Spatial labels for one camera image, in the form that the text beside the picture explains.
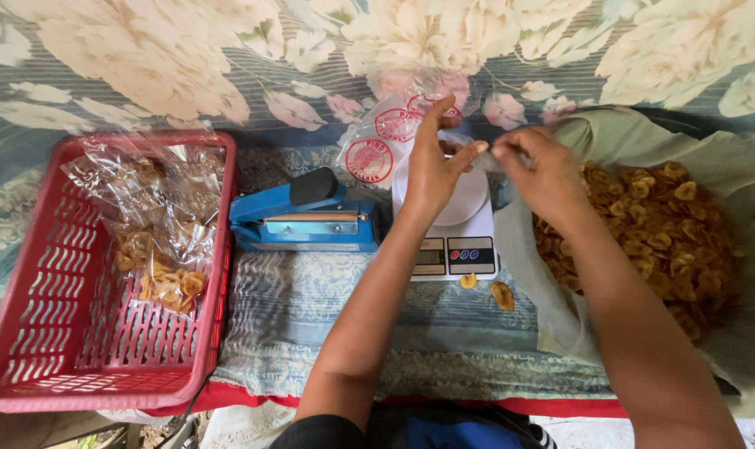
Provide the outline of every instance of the green cloth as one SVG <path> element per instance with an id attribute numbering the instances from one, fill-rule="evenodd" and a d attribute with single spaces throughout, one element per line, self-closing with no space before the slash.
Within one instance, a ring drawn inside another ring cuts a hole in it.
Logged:
<path id="1" fill-rule="evenodd" d="M 733 413 L 738 417 L 755 417 L 755 147 L 727 132 L 717 132 L 703 140 L 674 134 L 642 114 L 622 108 L 575 114 L 554 125 L 553 132 L 580 160 L 595 160 L 603 167 L 651 167 L 675 160 L 688 168 L 692 179 L 723 202 L 736 229 L 738 248 L 745 254 L 737 274 L 743 288 L 742 301 L 731 312 L 728 322 L 712 329 L 698 347 L 713 371 L 741 392 L 740 398 L 730 398 Z M 520 220 L 526 218 L 520 218 L 518 210 L 506 209 L 495 214 L 497 245 L 503 261 L 506 255 L 507 259 L 518 260 L 511 254 L 519 250 L 514 248 L 519 246 L 518 240 L 502 239 L 499 227 L 507 229 L 506 222 L 514 221 L 522 225 Z M 529 222 L 528 230 L 532 232 Z M 532 240 L 532 234 L 526 239 Z M 527 242 L 523 248 L 525 252 L 529 252 L 529 245 Z M 516 279 L 515 267 L 508 265 L 508 270 Z M 584 298 L 557 288 L 552 275 L 545 273 L 552 284 L 549 291 L 557 291 L 555 298 L 529 295 L 540 309 L 539 349 L 589 363 L 599 362 Z M 523 285 L 530 279 L 516 280 L 525 291 Z"/>

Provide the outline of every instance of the right hand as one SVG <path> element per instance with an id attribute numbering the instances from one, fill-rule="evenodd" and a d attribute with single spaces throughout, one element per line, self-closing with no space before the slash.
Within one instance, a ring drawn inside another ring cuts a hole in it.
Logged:
<path id="1" fill-rule="evenodd" d="M 530 208 L 563 234 L 575 218 L 595 216 L 572 150 L 542 127 L 506 133 L 491 150 Z M 522 155 L 530 160 L 528 167 Z"/>

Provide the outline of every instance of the plastic bag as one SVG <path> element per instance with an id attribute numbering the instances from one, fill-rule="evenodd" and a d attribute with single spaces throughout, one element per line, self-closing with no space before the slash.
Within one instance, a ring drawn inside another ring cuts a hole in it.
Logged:
<path id="1" fill-rule="evenodd" d="M 82 135 L 86 156 L 61 167 L 99 208 L 116 267 L 139 279 L 139 299 L 186 317 L 213 262 L 224 176 L 223 146 L 200 133 L 192 146 L 162 146 L 158 133 Z"/>
<path id="2" fill-rule="evenodd" d="M 455 95 L 446 115 L 464 118 L 480 107 L 482 88 L 456 72 L 416 69 L 406 89 L 394 90 L 342 136 L 336 164 L 372 189 L 391 188 L 400 160 L 413 149 L 422 117 L 438 101 Z"/>

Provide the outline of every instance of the impulse heat sealer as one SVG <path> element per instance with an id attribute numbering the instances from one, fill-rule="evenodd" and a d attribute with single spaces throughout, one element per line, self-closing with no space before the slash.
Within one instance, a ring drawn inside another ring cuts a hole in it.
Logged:
<path id="1" fill-rule="evenodd" d="M 374 201 L 345 200 L 346 194 L 330 168 L 318 168 L 235 199 L 230 227 L 245 251 L 377 251 Z"/>

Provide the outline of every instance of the digital kitchen scale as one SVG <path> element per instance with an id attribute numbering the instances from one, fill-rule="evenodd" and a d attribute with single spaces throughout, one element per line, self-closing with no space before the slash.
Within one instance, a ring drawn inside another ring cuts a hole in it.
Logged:
<path id="1" fill-rule="evenodd" d="M 392 181 L 394 217 L 407 186 L 408 158 L 404 158 Z M 452 199 L 430 227 L 416 254 L 411 281 L 457 281 L 472 273 L 477 279 L 494 279 L 499 271 L 488 178 L 475 168 L 460 176 Z"/>

